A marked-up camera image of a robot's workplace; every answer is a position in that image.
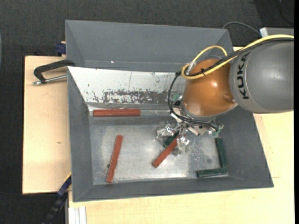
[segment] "black cable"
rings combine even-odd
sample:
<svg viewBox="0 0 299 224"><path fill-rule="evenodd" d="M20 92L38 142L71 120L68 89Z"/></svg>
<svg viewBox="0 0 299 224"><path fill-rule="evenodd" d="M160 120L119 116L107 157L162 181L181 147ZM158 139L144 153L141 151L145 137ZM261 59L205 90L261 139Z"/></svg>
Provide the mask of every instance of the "black cable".
<svg viewBox="0 0 299 224"><path fill-rule="evenodd" d="M176 117L178 117L180 120L190 123L190 124L194 124L194 125L208 125L210 127L212 127L213 129L215 129L216 131L218 131L217 126L222 126L223 124L221 123L213 123L213 122L206 122L206 121L201 121L201 120L195 120L195 119L191 119L191 118L186 118L184 116L178 115L174 112L172 105L173 105L173 101L170 102L170 95L171 95L171 90L173 87L173 84L175 83L176 79L179 77L179 75L181 74L181 71L176 72L176 75L169 87L168 90L168 95L167 95L167 104L168 104L168 108L170 110L170 113L174 114Z"/></svg>
<svg viewBox="0 0 299 224"><path fill-rule="evenodd" d="M231 53L230 55L228 55L228 56L226 56L226 57L220 59L219 61L217 61L215 64L209 66L208 68L203 69L203 70L201 69L199 72L196 72L196 73L194 73L194 74L192 74L192 75L190 75L190 74L187 75L187 74L186 74L186 70L187 70L187 69L185 69L185 75L186 75L186 76L189 76L189 77L193 77L193 76L197 76L197 75L200 75L200 74L204 74L205 72L207 72L207 71L209 71L209 70L215 68L216 66L218 66L219 64L221 64L221 63L227 61L228 59L230 59L230 58L232 58L232 57L234 57L234 56L238 56L240 53L246 52L246 51L248 51L248 50L250 50L250 49L253 49L253 48L255 48L255 47L257 47L257 46L260 46L260 45L262 45L262 44L265 44L265 43L269 43L269 42L278 42L278 41L294 41L294 38L274 38L274 39L271 39L271 40L265 40L265 41L263 41L263 42L261 42L261 43L255 44L255 45L253 45L253 46L251 46L251 47L248 47L248 48L245 48L245 49L239 49L239 50L237 50L237 51Z"/></svg>
<svg viewBox="0 0 299 224"><path fill-rule="evenodd" d="M222 27L222 29L226 29L227 26L232 25L232 24L238 24L238 25L245 26L245 27L247 27L247 28L253 30L254 32L258 33L259 35L261 35L261 33L260 33L258 30L254 29L252 26L247 25L247 24L245 24L245 23L243 23L243 22L239 22L239 21L231 21L231 22L228 22L228 23L226 23L226 24Z"/></svg>

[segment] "metal clamp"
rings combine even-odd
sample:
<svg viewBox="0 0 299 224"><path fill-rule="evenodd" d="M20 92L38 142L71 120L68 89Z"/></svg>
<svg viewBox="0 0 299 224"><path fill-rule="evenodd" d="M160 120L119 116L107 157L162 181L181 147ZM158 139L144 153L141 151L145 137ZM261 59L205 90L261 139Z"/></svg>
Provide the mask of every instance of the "metal clamp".
<svg viewBox="0 0 299 224"><path fill-rule="evenodd" d="M72 62L71 60L62 60L62 61L59 61L59 62L54 62L54 63L50 63L50 64L47 64L47 65L42 65L42 66L36 67L33 74L39 79L39 81L35 81L35 82L33 82L33 84L45 84L47 82L51 82L51 81L66 78L67 75L46 79L42 75L43 72L58 69L58 68L61 68L61 67L64 67L64 66L75 66L75 63Z"/></svg>

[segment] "wooden board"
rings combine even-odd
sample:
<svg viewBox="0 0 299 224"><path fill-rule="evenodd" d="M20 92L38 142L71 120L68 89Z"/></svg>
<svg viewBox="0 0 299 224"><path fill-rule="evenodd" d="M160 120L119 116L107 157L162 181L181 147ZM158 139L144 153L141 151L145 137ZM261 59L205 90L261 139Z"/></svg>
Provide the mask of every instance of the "wooden board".
<svg viewBox="0 0 299 224"><path fill-rule="evenodd" d="M65 57L25 57L23 193L57 192L71 171L66 79L35 86L33 70ZM66 68L45 72L46 78Z"/></svg>

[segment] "gray metal tray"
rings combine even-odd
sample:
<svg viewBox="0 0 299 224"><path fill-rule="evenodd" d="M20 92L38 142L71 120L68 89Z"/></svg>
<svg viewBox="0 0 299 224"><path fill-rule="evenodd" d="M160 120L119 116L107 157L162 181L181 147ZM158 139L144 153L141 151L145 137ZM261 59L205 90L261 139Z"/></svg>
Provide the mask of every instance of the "gray metal tray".
<svg viewBox="0 0 299 224"><path fill-rule="evenodd" d="M217 120L225 125L221 137L228 175L196 177L197 170L220 166L215 141L209 135L200 139L190 135L186 154L170 154L158 168L151 165L163 150L155 139L156 130L174 122L165 100L174 77L171 72L206 46L221 44L231 51L226 30L83 21L68 21L67 26L68 59L81 67L116 69L68 68L75 202L273 186L253 116L239 107ZM178 80L174 91L183 89L184 81ZM136 98L138 91L142 99ZM93 109L125 107L138 107L142 115L92 116ZM108 184L107 164L118 134L124 140L114 182Z"/></svg>

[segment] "gray bin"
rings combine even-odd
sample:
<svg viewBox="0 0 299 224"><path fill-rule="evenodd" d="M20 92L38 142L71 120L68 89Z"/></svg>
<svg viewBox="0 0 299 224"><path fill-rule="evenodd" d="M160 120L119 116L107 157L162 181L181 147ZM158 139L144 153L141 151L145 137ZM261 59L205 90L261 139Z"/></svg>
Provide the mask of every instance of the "gray bin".
<svg viewBox="0 0 299 224"><path fill-rule="evenodd" d="M225 125L221 137L228 160L228 175L197 178L196 170L220 165L212 137L205 135L196 138L187 154L170 154L165 164L154 168L151 161L163 149L155 140L156 129L166 122L174 122L167 112L165 98L157 104L129 104L101 100L97 94L108 86L104 79L107 72L117 76L113 70L128 70L134 74L140 71L145 74L164 72L166 76L173 76L172 72L208 46L221 45L230 53L232 44L227 30L66 21L66 44L68 59L78 67L91 68L68 69L75 202L273 186L250 112L237 107L217 118L218 122ZM213 49L204 54L202 59L220 55L218 50ZM183 83L181 81L181 86L178 85L174 90L181 89ZM164 84L158 93L165 95L169 86L166 81ZM154 79L149 90L153 89L152 85L155 85ZM87 99L86 92L90 91L97 94L94 99ZM96 119L91 115L94 108L123 108L128 105L141 108L141 117ZM124 141L115 171L115 182L108 184L105 183L107 164L117 134L122 134Z"/></svg>

